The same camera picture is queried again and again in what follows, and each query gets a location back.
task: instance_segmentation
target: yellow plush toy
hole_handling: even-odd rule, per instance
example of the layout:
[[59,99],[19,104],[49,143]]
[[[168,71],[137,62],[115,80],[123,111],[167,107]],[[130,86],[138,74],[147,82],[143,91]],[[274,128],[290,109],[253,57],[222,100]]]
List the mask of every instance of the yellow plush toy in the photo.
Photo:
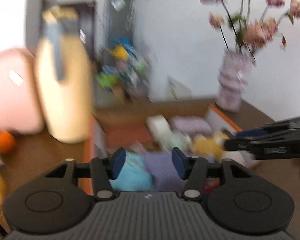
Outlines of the yellow plush toy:
[[202,157],[213,157],[214,160],[219,161],[224,152],[224,141],[228,139],[228,136],[222,132],[217,132],[213,137],[204,137],[198,135],[194,138],[192,144],[192,152],[195,155]]

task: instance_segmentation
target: pink vase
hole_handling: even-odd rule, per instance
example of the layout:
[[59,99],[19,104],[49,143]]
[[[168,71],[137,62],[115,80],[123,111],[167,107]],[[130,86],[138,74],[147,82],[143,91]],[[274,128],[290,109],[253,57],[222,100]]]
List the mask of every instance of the pink vase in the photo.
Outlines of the pink vase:
[[241,96],[248,84],[247,78],[253,67],[250,55],[226,51],[218,77],[221,85],[216,104],[223,110],[237,112]]

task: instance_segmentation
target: doorway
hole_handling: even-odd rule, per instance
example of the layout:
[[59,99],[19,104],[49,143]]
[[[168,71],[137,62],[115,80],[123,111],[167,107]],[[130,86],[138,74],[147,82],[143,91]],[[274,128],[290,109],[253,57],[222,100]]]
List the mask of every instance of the doorway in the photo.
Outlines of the doorway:
[[64,7],[74,8],[79,15],[79,38],[91,60],[95,58],[95,2],[81,2],[71,4],[60,4]]

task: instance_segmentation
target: orange fruit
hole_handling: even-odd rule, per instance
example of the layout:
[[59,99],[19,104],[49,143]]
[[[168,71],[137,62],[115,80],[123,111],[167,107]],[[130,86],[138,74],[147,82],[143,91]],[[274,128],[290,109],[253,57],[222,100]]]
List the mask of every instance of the orange fruit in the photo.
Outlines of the orange fruit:
[[10,152],[16,146],[16,139],[7,131],[0,131],[0,154]]

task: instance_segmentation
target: flower stem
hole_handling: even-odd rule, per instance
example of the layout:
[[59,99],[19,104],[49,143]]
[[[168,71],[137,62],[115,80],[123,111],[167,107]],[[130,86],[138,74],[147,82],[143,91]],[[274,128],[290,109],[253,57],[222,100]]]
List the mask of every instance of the flower stem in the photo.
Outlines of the flower stem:
[[240,16],[242,16],[242,12],[243,12],[243,0],[241,0]]
[[226,5],[225,5],[225,3],[224,3],[223,1],[222,1],[222,5],[223,5],[223,7],[225,8],[225,10],[226,10],[226,12],[227,12],[227,14],[228,14],[229,21],[230,21],[230,23],[231,23],[231,26],[232,26],[232,29],[233,29],[233,31],[234,31],[234,34],[235,34],[236,38],[238,38],[237,32],[235,31],[235,28],[234,28],[233,22],[232,22],[232,20],[231,20],[231,17],[230,17],[229,11],[228,11],[228,9],[227,9],[227,7],[226,7]]
[[251,2],[251,0],[248,0],[248,12],[247,12],[247,18],[246,18],[247,24],[249,22],[249,16],[250,16],[250,2]]
[[289,12],[290,10],[287,10],[286,12],[284,12],[284,14],[282,14],[277,22],[277,24],[279,25],[281,23],[281,21],[283,20],[283,18],[285,17],[285,15]]
[[265,17],[266,14],[267,14],[268,9],[269,9],[269,6],[267,6],[267,7],[265,8],[265,10],[263,11],[263,14],[261,15],[261,18],[260,18],[260,22],[263,22],[263,19],[264,19],[264,17]]
[[227,46],[227,49],[229,50],[229,47],[228,47],[226,38],[225,38],[225,36],[223,35],[223,31],[222,31],[222,28],[221,28],[221,27],[220,27],[220,30],[221,30],[221,34],[222,34],[223,40],[225,41],[225,44],[226,44],[226,46]]

